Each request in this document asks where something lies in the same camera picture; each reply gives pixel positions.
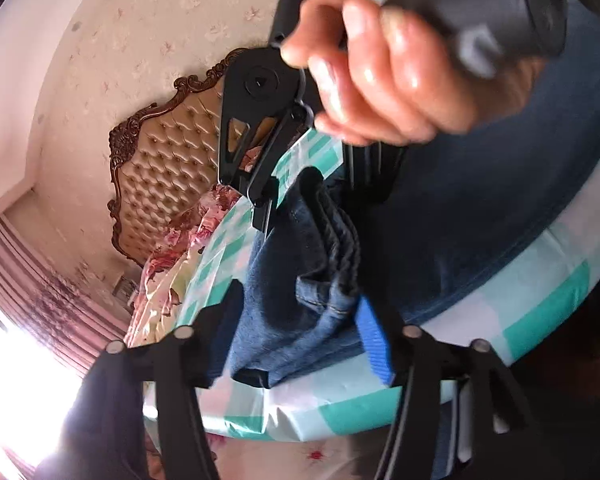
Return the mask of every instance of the hand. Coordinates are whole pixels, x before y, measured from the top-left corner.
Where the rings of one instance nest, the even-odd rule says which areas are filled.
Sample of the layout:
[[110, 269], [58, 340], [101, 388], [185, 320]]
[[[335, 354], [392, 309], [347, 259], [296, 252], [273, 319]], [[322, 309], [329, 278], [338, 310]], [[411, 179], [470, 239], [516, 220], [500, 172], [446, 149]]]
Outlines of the hand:
[[[338, 49], [343, 25], [347, 52]], [[544, 67], [528, 58], [493, 80], [477, 78], [456, 67], [445, 41], [415, 13], [369, 0], [306, 0], [282, 57], [308, 66], [318, 83], [325, 112], [316, 128], [359, 146], [428, 142], [439, 130], [464, 133], [517, 113]]]

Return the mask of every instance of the ornate wood carving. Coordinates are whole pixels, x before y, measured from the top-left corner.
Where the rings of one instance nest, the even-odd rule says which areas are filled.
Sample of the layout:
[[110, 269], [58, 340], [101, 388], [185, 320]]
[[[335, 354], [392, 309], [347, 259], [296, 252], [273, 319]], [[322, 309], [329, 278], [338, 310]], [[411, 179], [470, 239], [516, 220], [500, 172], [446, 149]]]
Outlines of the ornate wood carving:
[[116, 221], [113, 225], [111, 243], [119, 253], [124, 254], [130, 260], [135, 261], [135, 263], [141, 267], [144, 265], [144, 262], [140, 262], [130, 256], [120, 247], [120, 235], [122, 234], [122, 221], [120, 219], [122, 193], [120, 190], [118, 170], [123, 164], [128, 162], [136, 152], [140, 128], [145, 120], [171, 112], [181, 104], [189, 94], [200, 93], [213, 88], [218, 83], [218, 80], [224, 75], [227, 67], [245, 50], [246, 49], [244, 48], [232, 50], [220, 63], [206, 71], [206, 79], [204, 81], [200, 81], [198, 76], [195, 75], [179, 77], [173, 84], [176, 88], [176, 95], [174, 95], [170, 101], [161, 106], [158, 106], [157, 103], [152, 103], [146, 108], [138, 110], [126, 121], [121, 122], [118, 126], [113, 128], [109, 133], [109, 149], [111, 150], [109, 170], [111, 172], [111, 181], [116, 187], [115, 199], [110, 200], [109, 203], [107, 203], [109, 215]]

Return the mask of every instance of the tufted headboard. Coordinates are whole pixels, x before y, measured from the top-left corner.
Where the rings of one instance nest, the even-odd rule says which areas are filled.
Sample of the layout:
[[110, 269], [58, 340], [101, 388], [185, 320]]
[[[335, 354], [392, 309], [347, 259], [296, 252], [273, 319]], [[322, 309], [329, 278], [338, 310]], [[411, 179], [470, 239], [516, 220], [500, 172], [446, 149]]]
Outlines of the tufted headboard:
[[[116, 188], [116, 197], [108, 204], [116, 221], [111, 242], [140, 266], [171, 219], [195, 206], [217, 182], [222, 76], [242, 50], [232, 51], [208, 70], [204, 81], [196, 76], [177, 79], [170, 101], [143, 108], [109, 134]], [[263, 124], [255, 143], [270, 126]], [[242, 131], [232, 125], [234, 141]]]

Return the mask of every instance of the finger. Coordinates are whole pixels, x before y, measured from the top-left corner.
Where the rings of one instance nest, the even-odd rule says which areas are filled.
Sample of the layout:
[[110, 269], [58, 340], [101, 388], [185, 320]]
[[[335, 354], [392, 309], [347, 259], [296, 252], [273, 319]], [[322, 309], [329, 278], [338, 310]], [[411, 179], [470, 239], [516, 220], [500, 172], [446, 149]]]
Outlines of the finger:
[[332, 121], [369, 140], [391, 144], [404, 142], [398, 130], [379, 117], [353, 85], [345, 52], [334, 49], [320, 57], [312, 56], [308, 65], [324, 110]]
[[442, 37], [416, 14], [395, 8], [381, 11], [381, 25], [403, 97], [442, 130], [471, 129], [480, 115], [474, 88], [453, 67]]
[[342, 4], [344, 0], [305, 0], [300, 8], [300, 21], [296, 30], [280, 49], [282, 59], [289, 66], [305, 68], [317, 50], [340, 44]]
[[347, 0], [342, 15], [349, 40], [349, 71], [362, 97], [408, 139], [433, 139], [436, 128], [396, 88], [380, 7], [369, 0]]
[[365, 139], [365, 137], [361, 137], [356, 133], [344, 129], [339, 124], [334, 123], [325, 113], [316, 115], [315, 128], [319, 132], [335, 137], [351, 146], [368, 146], [372, 142], [371, 140]]

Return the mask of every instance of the blue denim fabric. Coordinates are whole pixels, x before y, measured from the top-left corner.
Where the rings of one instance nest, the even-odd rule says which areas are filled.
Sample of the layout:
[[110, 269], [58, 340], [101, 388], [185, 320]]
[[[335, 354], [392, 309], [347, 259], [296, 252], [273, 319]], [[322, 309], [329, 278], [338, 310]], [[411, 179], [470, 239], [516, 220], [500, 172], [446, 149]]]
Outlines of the blue denim fabric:
[[233, 373], [273, 386], [359, 354], [358, 287], [423, 323], [554, 221], [600, 158], [600, 18], [571, 0], [569, 19], [523, 112], [410, 147], [383, 204], [343, 202], [337, 176], [302, 172], [253, 248]]

